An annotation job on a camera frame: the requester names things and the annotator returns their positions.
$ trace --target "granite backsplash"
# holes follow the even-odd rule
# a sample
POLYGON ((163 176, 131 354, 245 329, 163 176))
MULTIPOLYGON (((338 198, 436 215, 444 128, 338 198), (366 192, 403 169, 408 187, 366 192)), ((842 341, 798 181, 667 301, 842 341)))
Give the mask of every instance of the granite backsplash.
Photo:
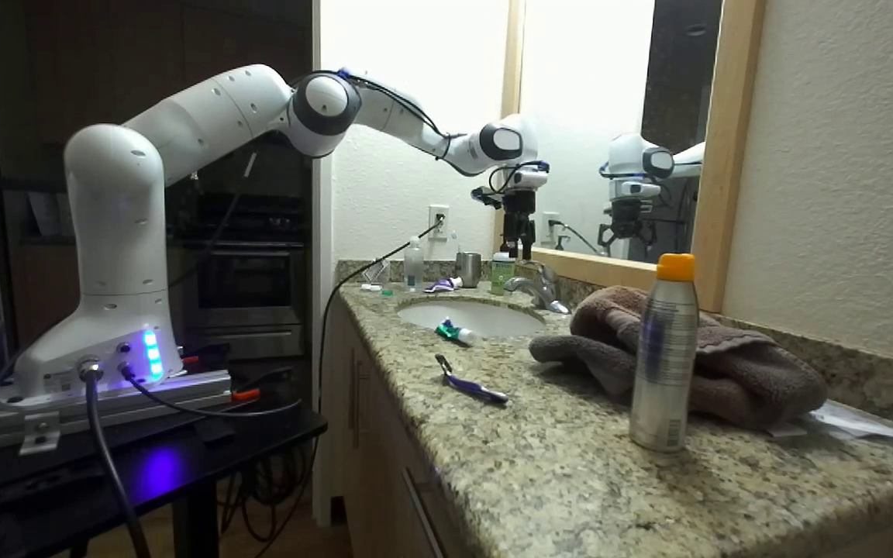
MULTIPOLYGON (((390 261, 390 282, 402 281, 403 263, 390 261)), ((353 269, 367 264, 362 260, 341 260, 336 265, 336 278, 343 278, 353 269)), ((481 279, 489 280, 490 261, 482 262, 481 279)), ((519 266, 516 273, 534 277, 536 270, 519 266)), ((453 275, 453 261, 426 262, 425 282, 453 275)), ((560 301, 575 308, 591 293, 602 289, 598 285, 561 277, 557 283, 560 301)), ((793 332, 767 328, 765 325, 751 324, 716 316, 719 321, 741 329, 755 329, 776 340, 784 349, 812 365, 829 385, 829 398, 857 407, 869 413, 893 420, 893 356, 872 353, 856 347, 841 346, 830 340, 814 339, 793 332)))

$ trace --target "sink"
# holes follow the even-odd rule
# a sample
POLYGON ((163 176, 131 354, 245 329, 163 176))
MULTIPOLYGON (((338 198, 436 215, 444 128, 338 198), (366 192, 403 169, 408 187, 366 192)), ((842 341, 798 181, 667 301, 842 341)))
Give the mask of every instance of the sink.
POLYGON ((450 317, 455 326, 468 328, 482 338, 528 336, 543 328, 543 320, 535 315, 479 301, 422 301, 401 308, 398 315, 410 324, 430 329, 435 329, 444 318, 450 317))

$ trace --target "metal cup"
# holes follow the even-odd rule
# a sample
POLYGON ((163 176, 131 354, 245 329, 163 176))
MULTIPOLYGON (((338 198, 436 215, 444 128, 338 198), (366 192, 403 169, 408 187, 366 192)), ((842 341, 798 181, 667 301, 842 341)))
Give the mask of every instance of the metal cup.
POLYGON ((478 252, 457 252, 457 264, 453 272, 464 282, 464 289, 474 289, 481 281, 481 254, 478 252))

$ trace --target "chrome faucet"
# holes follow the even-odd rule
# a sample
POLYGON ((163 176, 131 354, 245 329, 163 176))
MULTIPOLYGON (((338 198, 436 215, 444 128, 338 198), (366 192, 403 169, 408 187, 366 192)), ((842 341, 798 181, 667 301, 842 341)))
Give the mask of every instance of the chrome faucet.
POLYGON ((536 308, 557 314, 570 314, 567 306, 557 300, 557 272, 535 261, 526 260, 520 263, 535 267, 540 272, 540 282, 536 283, 528 277, 513 277, 505 282, 506 291, 522 291, 532 295, 533 306, 536 308))

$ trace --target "towel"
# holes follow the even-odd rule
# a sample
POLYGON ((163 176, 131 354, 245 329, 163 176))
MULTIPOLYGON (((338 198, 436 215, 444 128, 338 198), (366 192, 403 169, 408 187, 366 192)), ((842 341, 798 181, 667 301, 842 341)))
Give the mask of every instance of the towel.
MULTIPOLYGON (((609 395, 624 401, 636 371, 646 299, 646 293, 629 287, 596 291, 574 313, 571 335, 533 339, 530 353, 541 363, 559 361, 568 370, 591 372, 609 395)), ((699 315, 688 410, 764 430, 818 409, 825 401, 821 375, 769 336, 699 315)))

